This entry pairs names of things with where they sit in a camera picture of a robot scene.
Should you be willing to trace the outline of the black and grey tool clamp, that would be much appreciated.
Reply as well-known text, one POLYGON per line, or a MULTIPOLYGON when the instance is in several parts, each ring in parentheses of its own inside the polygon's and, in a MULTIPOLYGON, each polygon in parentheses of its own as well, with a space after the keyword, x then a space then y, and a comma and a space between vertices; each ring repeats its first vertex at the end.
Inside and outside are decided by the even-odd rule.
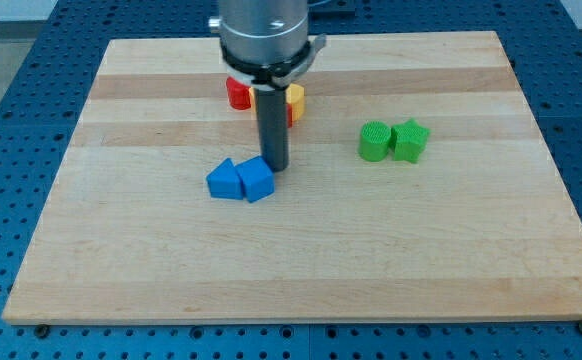
POLYGON ((312 41, 307 40, 292 57, 272 64, 248 63, 237 58, 223 43, 220 43, 220 48, 230 77, 243 85, 262 91, 273 91, 286 89, 301 78, 326 44, 327 35, 319 34, 312 41))

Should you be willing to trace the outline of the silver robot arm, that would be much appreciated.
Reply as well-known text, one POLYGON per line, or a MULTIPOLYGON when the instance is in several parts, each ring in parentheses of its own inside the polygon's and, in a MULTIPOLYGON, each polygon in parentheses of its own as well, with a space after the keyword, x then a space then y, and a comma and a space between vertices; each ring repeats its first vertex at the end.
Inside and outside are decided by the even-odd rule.
POLYGON ((254 89, 260 152, 274 172, 289 164, 286 90, 327 41, 309 38, 306 0, 219 0, 208 19, 229 76, 254 89))

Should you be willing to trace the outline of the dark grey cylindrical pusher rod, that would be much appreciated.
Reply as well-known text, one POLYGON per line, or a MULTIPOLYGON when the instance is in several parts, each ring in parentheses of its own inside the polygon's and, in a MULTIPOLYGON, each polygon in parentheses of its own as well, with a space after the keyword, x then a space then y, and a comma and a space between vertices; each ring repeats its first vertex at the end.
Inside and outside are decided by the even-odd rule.
POLYGON ((286 94, 283 90, 255 90, 261 156, 273 172, 289 163, 286 94))

